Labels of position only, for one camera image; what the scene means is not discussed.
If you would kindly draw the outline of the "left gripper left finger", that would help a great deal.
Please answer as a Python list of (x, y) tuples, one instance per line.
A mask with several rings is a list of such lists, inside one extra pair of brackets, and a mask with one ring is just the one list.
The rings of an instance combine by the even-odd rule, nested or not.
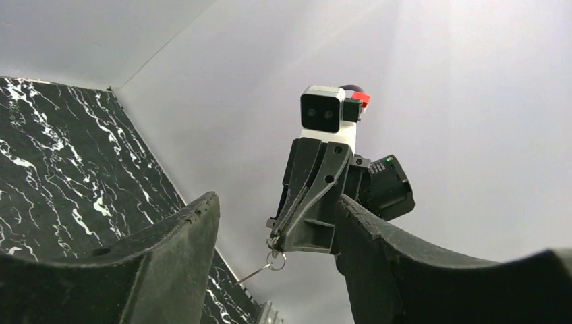
[(1, 256), (2, 323), (199, 323), (220, 205), (178, 212), (76, 258)]

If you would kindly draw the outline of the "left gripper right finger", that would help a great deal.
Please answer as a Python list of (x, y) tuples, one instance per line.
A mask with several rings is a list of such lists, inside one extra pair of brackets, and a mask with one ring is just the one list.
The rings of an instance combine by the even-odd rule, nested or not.
[(356, 323), (570, 323), (571, 250), (506, 263), (431, 244), (347, 196), (338, 267)]

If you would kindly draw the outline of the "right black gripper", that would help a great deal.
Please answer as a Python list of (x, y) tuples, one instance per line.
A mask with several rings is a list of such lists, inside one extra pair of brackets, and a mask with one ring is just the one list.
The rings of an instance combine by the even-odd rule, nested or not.
[[(345, 189), (385, 221), (414, 209), (411, 183), (394, 155), (371, 162), (367, 170), (361, 165), (349, 168), (352, 157), (346, 144), (314, 138), (292, 142), (277, 214), (267, 221), (270, 238), (280, 237), (281, 250), (334, 253), (335, 206)], [(349, 170), (357, 173), (357, 190), (346, 182)]]

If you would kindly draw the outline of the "small silver key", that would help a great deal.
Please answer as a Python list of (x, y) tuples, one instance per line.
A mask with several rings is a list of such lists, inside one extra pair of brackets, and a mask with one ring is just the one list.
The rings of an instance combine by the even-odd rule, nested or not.
[(266, 243), (270, 248), (270, 252), (266, 255), (265, 264), (263, 264), (263, 266), (261, 266), (259, 269), (238, 280), (235, 285), (242, 285), (244, 282), (265, 270), (278, 272), (285, 267), (287, 264), (287, 256), (279, 246), (279, 239), (280, 237), (268, 238)]

